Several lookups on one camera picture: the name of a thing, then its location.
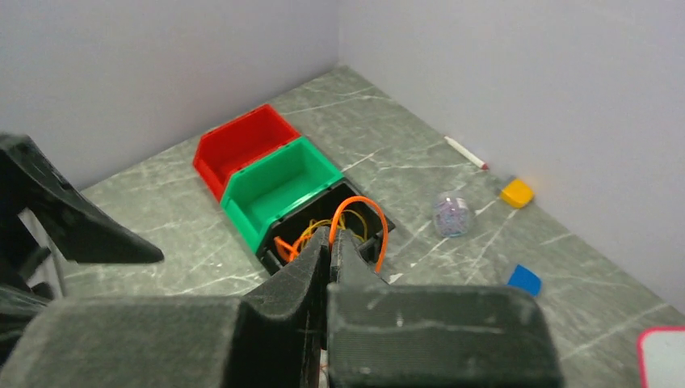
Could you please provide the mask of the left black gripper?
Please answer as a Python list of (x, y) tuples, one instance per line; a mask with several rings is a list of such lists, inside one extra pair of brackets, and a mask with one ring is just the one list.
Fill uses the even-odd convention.
[(1, 361), (30, 321), (54, 299), (48, 285), (28, 280), (50, 256), (19, 215), (30, 210), (57, 250), (80, 264), (153, 264), (164, 259), (151, 242), (86, 199), (28, 135), (1, 135)]

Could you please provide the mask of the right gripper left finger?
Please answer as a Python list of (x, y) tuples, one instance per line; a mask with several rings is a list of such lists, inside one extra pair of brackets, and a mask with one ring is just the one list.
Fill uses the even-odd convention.
[(66, 298), (27, 325), (4, 387), (309, 387), (317, 384), (328, 243), (249, 293)]

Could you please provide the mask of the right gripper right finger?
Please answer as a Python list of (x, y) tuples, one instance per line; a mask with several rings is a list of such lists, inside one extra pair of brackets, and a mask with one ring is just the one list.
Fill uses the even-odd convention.
[(506, 285), (391, 285), (347, 231), (331, 247), (328, 378), (333, 387), (562, 387), (544, 313)]

